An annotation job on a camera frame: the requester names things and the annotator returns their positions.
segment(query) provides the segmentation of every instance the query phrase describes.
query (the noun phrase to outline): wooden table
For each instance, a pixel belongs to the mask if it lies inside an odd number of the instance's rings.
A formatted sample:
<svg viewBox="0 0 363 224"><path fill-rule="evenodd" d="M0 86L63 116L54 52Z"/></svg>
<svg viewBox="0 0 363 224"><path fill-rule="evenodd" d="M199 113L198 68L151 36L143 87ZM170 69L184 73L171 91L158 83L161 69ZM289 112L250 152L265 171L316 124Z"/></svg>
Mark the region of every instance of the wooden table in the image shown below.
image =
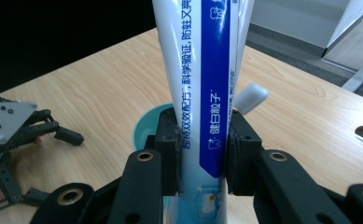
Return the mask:
<svg viewBox="0 0 363 224"><path fill-rule="evenodd" d="M268 99L247 116L267 149L292 154L314 180L340 194L363 183L363 98L251 48L245 48L238 90L251 82ZM118 178L130 153L136 121L171 102L157 30L151 30L6 91L12 100L49 108L63 127L84 135L81 147L43 137L13 152L10 169L25 193L71 182L95 189ZM28 223L35 208L0 211L0 223ZM228 197L229 223L257 222L252 198Z"/></svg>

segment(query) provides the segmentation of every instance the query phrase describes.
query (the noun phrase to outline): toothpaste tube cap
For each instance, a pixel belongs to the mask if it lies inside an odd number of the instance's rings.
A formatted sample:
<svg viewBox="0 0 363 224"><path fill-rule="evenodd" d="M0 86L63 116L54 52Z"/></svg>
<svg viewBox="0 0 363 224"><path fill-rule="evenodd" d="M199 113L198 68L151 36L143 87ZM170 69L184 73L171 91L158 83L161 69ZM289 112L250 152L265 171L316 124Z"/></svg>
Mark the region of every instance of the toothpaste tube cap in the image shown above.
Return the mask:
<svg viewBox="0 0 363 224"><path fill-rule="evenodd" d="M268 91L256 83L249 84L234 97L233 106L243 115L253 110L268 97Z"/></svg>

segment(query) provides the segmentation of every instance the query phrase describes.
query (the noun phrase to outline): white toothpaste tube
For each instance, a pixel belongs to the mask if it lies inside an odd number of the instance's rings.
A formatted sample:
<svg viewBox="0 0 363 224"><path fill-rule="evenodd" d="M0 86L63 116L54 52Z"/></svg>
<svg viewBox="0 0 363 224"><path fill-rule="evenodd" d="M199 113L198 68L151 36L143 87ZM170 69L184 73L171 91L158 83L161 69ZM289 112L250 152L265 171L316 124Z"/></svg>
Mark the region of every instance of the white toothpaste tube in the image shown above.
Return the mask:
<svg viewBox="0 0 363 224"><path fill-rule="evenodd" d="M226 223L228 129L254 0L152 2L184 135L167 223Z"/></svg>

